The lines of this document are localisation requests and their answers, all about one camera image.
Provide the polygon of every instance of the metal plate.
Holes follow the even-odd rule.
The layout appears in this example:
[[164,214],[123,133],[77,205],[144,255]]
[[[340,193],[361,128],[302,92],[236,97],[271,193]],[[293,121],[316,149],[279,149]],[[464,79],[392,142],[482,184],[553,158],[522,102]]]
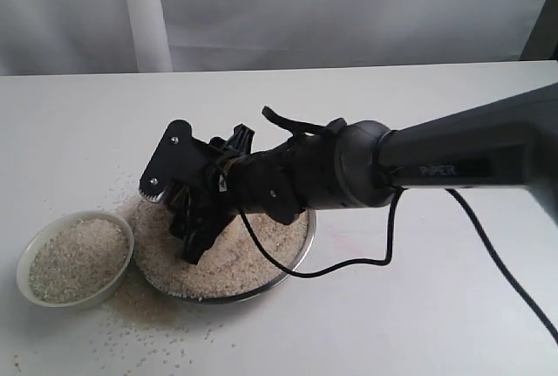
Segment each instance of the metal plate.
[[[314,236],[316,234],[316,212],[314,210],[308,210],[308,228],[306,230],[306,239],[304,240],[304,244],[301,247],[298,255],[293,260],[291,264],[289,264],[289,268],[291,270],[296,270],[296,268],[300,265],[303,259],[306,257],[308,252],[310,251],[310,246],[314,241]],[[175,296],[172,294],[167,294],[168,296],[175,297],[180,300],[184,300],[185,302],[193,303],[193,304],[231,304],[233,302],[242,302],[244,300],[251,299],[252,297],[256,297],[262,294],[265,291],[268,291],[274,287],[276,287],[279,283],[281,283],[285,278],[289,275],[287,273],[280,273],[277,277],[269,280],[266,284],[252,289],[251,291],[246,291],[244,293],[240,293],[238,295],[233,296],[226,296],[226,297],[205,297],[205,298],[193,298],[193,297],[180,297]],[[149,278],[144,274],[147,282],[150,283],[155,289],[159,290],[159,288],[153,284],[149,280]]]

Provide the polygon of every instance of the white bowl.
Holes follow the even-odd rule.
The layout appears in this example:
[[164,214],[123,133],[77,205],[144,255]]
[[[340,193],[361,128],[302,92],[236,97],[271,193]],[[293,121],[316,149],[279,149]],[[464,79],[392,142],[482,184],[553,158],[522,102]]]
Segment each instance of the white bowl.
[[[124,234],[128,238],[128,255],[126,256],[126,260],[124,264],[120,268],[118,274],[111,280],[105,287],[99,290],[97,293],[86,297],[81,300],[77,300],[75,302],[68,302],[65,304],[52,304],[50,302],[45,302],[44,300],[39,299],[33,294],[31,287],[29,286],[29,273],[31,264],[37,256],[39,250],[49,242],[52,238],[57,236],[61,231],[71,228],[73,225],[78,223],[79,221],[88,221],[91,219],[106,219],[107,221],[113,222],[117,224]],[[66,309],[73,309],[73,310],[81,310],[90,308],[96,304],[100,304],[101,302],[107,300],[114,291],[119,287],[122,279],[124,278],[124,272],[126,271],[126,267],[130,263],[132,259],[133,253],[133,233],[130,225],[122,219],[120,216],[115,215],[113,213],[105,212],[103,210],[86,210],[83,212],[72,213],[70,215],[66,215],[57,219],[56,221],[52,222],[51,224],[47,225],[45,228],[40,230],[33,240],[27,245],[23,254],[19,258],[19,263],[17,264],[17,287],[19,291],[21,291],[22,295],[24,295],[30,302],[33,304],[38,304],[40,306],[45,306],[47,308],[66,308]]]

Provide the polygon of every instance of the rice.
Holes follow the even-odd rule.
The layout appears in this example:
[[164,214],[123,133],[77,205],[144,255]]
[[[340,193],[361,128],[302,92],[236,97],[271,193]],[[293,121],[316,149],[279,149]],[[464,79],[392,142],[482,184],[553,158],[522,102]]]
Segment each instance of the rice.
[[[168,232],[172,219],[164,205],[141,202],[131,225],[136,238],[134,259],[155,288],[176,297],[229,297],[257,289],[281,274],[256,248],[242,220],[235,218],[196,265],[178,257],[182,241]],[[290,226],[267,215],[249,215],[263,247],[280,263],[291,265],[308,231],[308,214]]]
[[116,277],[128,250],[117,224],[106,219],[78,222],[39,250],[30,268],[31,291],[53,304],[89,297]]

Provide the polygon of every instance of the white curtain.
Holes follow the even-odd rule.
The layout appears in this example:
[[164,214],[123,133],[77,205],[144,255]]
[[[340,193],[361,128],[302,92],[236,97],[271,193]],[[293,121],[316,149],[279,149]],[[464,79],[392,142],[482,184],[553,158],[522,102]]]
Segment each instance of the white curtain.
[[544,0],[0,0],[0,73],[517,59]]

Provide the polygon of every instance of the table surface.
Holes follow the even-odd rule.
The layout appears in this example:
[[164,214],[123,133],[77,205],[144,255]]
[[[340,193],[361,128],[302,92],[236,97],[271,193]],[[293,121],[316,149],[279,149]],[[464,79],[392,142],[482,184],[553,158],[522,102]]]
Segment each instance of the table surface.
[[[262,149],[287,137],[260,115],[264,105],[301,120],[343,116],[401,128],[556,81],[555,62],[0,78],[0,373],[556,374],[552,339],[441,190],[404,195],[389,267],[289,278],[257,300],[185,311],[191,331],[171,345],[166,364],[136,340],[124,359],[112,357],[97,337],[107,312],[53,316],[15,284],[19,254],[45,224],[113,209],[135,193],[170,120],[190,121],[202,140],[244,123]],[[558,324],[555,225],[519,189],[464,195],[510,270]],[[301,270],[382,256],[386,216],[386,209],[319,212]],[[168,345],[163,332],[143,331],[160,350]],[[89,343],[99,345],[96,353]]]

